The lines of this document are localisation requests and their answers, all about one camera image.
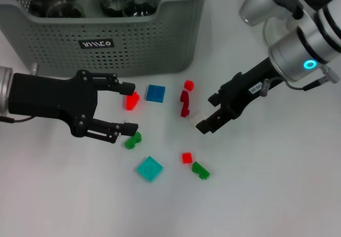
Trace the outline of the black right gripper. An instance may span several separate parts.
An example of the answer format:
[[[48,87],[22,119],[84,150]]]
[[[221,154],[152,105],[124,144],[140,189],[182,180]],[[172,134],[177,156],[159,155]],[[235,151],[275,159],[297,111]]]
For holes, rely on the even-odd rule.
[[[246,73],[237,73],[221,86],[218,93],[210,96],[208,99],[210,104],[214,107],[221,105],[221,108],[196,124],[196,129],[203,134],[214,133],[231,119],[237,119],[250,102],[260,97],[260,89],[253,92],[250,89],[257,84],[264,83],[265,80],[271,81],[270,89],[283,82],[269,58]]]

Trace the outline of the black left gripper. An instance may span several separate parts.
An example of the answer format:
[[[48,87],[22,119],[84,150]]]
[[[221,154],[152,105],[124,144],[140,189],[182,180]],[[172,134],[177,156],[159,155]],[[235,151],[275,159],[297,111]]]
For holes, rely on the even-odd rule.
[[[75,137],[87,137],[114,144],[118,136],[134,136],[138,124],[115,123],[93,119],[98,101],[97,91],[133,95],[135,84],[118,80],[116,73],[78,72],[61,80],[16,73],[9,93],[9,113],[14,115],[59,119]]]

